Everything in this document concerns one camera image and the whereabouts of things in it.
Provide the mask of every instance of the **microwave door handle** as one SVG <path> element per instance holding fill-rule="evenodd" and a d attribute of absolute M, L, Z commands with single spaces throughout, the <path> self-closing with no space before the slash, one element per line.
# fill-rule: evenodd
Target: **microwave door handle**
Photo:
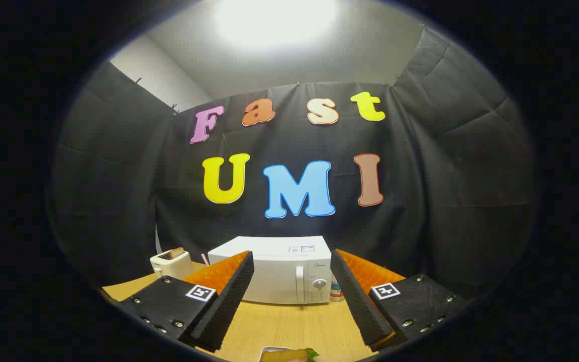
<path fill-rule="evenodd" d="M 305 290 L 303 282 L 303 266 L 296 267 L 296 299 L 299 303 L 305 303 Z"/>

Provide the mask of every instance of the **pink letter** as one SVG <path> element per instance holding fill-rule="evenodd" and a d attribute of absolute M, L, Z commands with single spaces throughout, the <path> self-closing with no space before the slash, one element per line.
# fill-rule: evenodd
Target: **pink letter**
<path fill-rule="evenodd" d="M 191 137 L 191 144 L 206 141 L 209 138 L 207 130 L 211 131 L 216 126 L 216 115 L 221 115 L 225 112 L 225 107 L 218 106 L 210 110 L 196 113 L 196 130 L 194 136 Z"/>

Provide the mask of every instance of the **ceiling light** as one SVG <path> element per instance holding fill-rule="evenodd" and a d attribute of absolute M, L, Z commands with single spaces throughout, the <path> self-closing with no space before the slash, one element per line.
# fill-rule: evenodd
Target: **ceiling light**
<path fill-rule="evenodd" d="M 230 42 L 271 48 L 317 39 L 334 18 L 334 0 L 223 0 L 216 20 Z"/>

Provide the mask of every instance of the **white wall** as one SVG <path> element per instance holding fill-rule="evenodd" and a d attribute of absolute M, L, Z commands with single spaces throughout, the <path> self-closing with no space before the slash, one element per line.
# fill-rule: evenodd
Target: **white wall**
<path fill-rule="evenodd" d="M 111 59 L 122 73 L 167 105 L 184 111 L 211 101 L 211 97 L 171 59 L 149 35 L 135 39 Z"/>

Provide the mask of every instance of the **black foam pad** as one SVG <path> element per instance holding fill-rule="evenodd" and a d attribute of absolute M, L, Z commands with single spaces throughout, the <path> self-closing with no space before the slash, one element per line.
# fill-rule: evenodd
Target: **black foam pad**
<path fill-rule="evenodd" d="M 209 306 L 198 323 L 191 326 L 189 335 L 195 340 L 195 345 L 211 352 L 220 349 L 227 329 L 250 284 L 253 270 L 253 254 L 249 252 L 218 298 Z"/>
<path fill-rule="evenodd" d="M 336 250 L 332 252 L 330 267 L 345 295 L 354 323 L 359 327 L 363 343 L 373 348 L 376 342 L 388 337 L 393 329 L 372 305 L 372 300 L 365 295 L 352 271 Z"/>

